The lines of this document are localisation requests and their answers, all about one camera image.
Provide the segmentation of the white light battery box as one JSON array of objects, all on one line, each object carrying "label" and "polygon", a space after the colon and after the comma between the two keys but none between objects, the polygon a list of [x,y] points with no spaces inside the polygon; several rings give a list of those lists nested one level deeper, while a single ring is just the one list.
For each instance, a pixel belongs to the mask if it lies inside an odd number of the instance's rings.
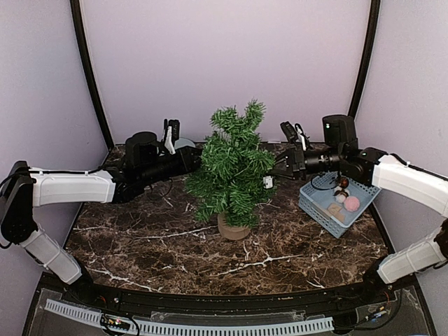
[{"label": "white light battery box", "polygon": [[263,185],[265,189],[271,189],[274,187],[274,179],[272,176],[263,177]]}]

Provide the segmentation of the light blue plastic basket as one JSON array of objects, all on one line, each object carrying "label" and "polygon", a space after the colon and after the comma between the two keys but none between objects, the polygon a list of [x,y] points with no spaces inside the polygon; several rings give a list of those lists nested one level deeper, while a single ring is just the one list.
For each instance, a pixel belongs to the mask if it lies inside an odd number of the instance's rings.
[{"label": "light blue plastic basket", "polygon": [[367,209],[380,189],[335,172],[315,176],[300,189],[299,207],[339,238]]}]

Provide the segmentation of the small green christmas tree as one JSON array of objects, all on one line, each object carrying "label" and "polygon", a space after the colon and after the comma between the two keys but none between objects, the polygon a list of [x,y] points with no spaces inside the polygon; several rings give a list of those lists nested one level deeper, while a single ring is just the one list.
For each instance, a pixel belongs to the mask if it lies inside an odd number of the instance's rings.
[{"label": "small green christmas tree", "polygon": [[234,106],[217,109],[210,119],[213,132],[202,147],[199,169],[185,180],[187,193],[198,201],[196,219],[217,217],[221,237],[246,238],[258,224],[256,207],[268,201],[273,188],[263,179],[274,167],[272,152],[261,148],[257,128],[265,105],[252,99],[239,114]]}]

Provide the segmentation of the brown gingerbread ornament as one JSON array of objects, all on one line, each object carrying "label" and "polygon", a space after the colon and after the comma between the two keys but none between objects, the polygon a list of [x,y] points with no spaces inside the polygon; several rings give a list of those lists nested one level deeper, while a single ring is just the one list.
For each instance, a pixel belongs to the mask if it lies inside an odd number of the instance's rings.
[{"label": "brown gingerbread ornament", "polygon": [[340,206],[340,204],[332,203],[328,207],[328,212],[330,213],[331,216],[335,217],[339,222],[341,223],[344,222],[345,215],[342,213],[342,207]]}]

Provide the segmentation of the pink pompom ornament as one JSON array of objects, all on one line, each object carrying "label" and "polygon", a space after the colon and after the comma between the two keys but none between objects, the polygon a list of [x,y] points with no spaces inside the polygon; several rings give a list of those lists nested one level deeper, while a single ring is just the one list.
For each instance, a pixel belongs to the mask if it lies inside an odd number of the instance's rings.
[{"label": "pink pompom ornament", "polygon": [[344,201],[344,208],[349,212],[355,212],[360,208],[361,202],[355,196],[348,196]]}]

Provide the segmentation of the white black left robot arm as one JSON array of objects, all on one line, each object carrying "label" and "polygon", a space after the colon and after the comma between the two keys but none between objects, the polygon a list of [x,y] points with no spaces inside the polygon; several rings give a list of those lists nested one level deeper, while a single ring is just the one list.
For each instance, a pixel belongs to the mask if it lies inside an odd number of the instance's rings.
[{"label": "white black left robot arm", "polygon": [[72,295],[82,304],[93,305],[99,299],[98,288],[88,281],[81,264],[34,220],[33,209],[77,202],[124,204],[159,181],[194,172],[201,154],[169,125],[161,141],[153,132],[134,134],[126,140],[119,163],[93,170],[45,170],[17,161],[1,182],[1,235],[72,285]]}]

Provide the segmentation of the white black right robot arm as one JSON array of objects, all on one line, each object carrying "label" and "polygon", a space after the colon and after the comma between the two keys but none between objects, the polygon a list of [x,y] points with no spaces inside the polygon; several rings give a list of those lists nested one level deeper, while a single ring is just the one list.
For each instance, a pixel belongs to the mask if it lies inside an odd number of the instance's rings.
[{"label": "white black right robot arm", "polygon": [[[447,177],[414,166],[395,153],[371,147],[360,149],[351,116],[328,115],[322,123],[327,148],[314,150],[300,125],[283,122],[282,132],[293,147],[276,158],[276,163],[285,167],[275,167],[270,174],[295,180],[308,174],[339,172],[364,186],[390,190],[447,217]],[[384,284],[446,264],[447,223],[443,222],[420,241],[371,266],[363,277],[365,282],[357,289],[357,297],[371,304],[383,294]]]}]

